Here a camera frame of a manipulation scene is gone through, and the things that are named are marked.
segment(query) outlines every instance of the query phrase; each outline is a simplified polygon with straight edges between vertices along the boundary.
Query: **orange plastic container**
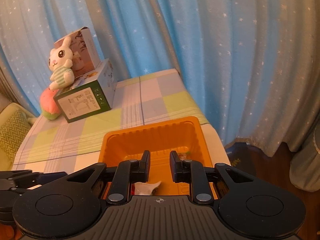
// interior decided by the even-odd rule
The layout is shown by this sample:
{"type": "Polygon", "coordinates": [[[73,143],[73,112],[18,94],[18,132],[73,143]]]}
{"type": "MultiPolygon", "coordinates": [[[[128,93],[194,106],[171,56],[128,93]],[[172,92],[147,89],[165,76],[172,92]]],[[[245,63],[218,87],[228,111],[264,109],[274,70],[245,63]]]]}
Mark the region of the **orange plastic container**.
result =
{"type": "Polygon", "coordinates": [[[156,195],[189,194],[189,185],[172,181],[169,153],[188,153],[188,159],[212,167],[199,120],[194,116],[109,132],[104,136],[99,162],[108,167],[121,161],[139,160],[144,150],[151,153],[148,183],[162,181],[156,195]]]}

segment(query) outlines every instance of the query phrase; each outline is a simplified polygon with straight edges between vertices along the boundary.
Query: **white label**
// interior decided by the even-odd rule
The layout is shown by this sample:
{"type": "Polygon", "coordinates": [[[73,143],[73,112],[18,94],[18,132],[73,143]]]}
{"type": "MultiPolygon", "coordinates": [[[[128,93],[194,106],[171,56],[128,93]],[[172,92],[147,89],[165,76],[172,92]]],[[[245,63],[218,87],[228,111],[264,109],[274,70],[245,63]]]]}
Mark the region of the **white label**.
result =
{"type": "Polygon", "coordinates": [[[58,103],[68,119],[100,109],[91,88],[86,88],[69,96],[65,96],[64,98],[60,98],[58,99],[58,103]]]}

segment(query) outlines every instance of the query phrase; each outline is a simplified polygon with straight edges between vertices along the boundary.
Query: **checkered tablecloth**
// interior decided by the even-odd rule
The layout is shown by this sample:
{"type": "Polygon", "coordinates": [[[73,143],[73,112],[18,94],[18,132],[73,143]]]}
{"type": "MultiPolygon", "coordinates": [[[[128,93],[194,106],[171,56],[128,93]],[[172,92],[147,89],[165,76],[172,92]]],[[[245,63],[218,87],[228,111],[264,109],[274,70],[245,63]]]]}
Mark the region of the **checkered tablecloth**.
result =
{"type": "Polygon", "coordinates": [[[200,124],[208,123],[175,69],[121,81],[110,111],[72,123],[62,116],[49,121],[41,115],[21,144],[12,169],[72,173],[80,163],[98,159],[109,131],[190,115],[200,124]]]}

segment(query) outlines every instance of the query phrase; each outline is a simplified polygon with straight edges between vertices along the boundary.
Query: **stuffed rabbit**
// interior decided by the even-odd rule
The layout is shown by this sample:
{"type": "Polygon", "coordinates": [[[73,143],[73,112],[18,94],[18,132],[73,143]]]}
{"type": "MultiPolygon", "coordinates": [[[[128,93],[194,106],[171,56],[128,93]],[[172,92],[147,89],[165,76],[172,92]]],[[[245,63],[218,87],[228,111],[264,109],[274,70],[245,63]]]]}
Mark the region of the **stuffed rabbit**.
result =
{"type": "Polygon", "coordinates": [[[73,53],[69,48],[70,44],[71,38],[67,36],[59,48],[50,51],[49,68],[53,72],[50,77],[52,83],[49,86],[51,91],[65,88],[75,80],[71,70],[73,53]]]}

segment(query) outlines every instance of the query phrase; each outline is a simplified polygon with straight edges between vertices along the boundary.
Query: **orange basket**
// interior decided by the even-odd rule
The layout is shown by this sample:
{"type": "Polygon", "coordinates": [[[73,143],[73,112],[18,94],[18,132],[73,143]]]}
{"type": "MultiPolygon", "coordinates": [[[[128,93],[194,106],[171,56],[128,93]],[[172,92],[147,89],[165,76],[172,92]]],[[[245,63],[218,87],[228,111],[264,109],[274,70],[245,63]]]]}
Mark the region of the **orange basket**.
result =
{"type": "Polygon", "coordinates": [[[156,195],[189,194],[187,183],[172,181],[169,164],[172,150],[212,167],[199,120],[194,116],[109,132],[104,136],[99,162],[117,166],[124,160],[139,160],[144,150],[151,153],[148,183],[161,181],[156,195]]]}

